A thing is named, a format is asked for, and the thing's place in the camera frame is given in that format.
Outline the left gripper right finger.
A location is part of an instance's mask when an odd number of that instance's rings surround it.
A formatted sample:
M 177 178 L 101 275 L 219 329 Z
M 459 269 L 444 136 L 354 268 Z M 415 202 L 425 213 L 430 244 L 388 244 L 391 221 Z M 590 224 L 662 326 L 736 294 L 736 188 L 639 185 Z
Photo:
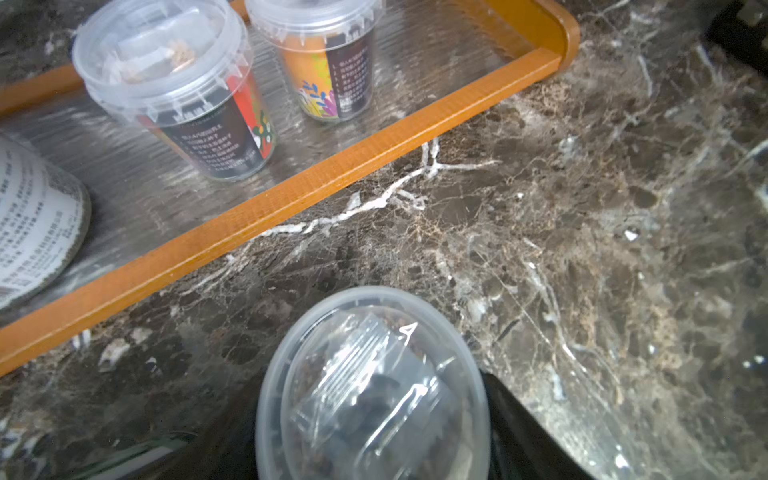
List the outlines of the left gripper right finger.
M 490 479 L 593 479 L 500 379 L 481 375 L 491 423 Z

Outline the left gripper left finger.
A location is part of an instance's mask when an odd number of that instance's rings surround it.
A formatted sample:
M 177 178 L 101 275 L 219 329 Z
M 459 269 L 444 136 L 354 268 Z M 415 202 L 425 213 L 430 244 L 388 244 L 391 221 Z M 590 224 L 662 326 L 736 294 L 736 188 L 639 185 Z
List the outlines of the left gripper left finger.
M 258 479 L 256 412 L 261 384 L 247 384 L 158 479 Z

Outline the clear tub orange label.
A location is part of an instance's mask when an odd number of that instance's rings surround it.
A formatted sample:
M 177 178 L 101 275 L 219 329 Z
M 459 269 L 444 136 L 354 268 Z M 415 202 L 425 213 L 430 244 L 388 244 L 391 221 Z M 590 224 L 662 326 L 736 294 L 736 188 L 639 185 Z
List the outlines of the clear tub orange label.
M 464 339 L 426 301 L 365 286 L 288 331 L 255 418 L 262 479 L 484 479 L 491 424 Z

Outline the orange three-tier wooden shelf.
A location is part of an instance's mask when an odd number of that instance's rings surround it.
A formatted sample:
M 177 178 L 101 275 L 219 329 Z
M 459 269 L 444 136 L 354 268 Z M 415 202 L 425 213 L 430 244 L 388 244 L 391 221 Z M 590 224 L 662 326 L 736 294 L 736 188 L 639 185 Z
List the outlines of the orange three-tier wooden shelf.
M 555 1 L 391 1 L 375 39 L 372 104 L 328 124 L 299 110 L 275 53 L 252 35 L 277 149 L 234 182 L 205 178 L 154 135 L 109 117 L 71 66 L 5 88 L 2 130 L 83 181 L 93 214 L 67 271 L 2 314 L 2 372 L 565 69 L 580 28 Z

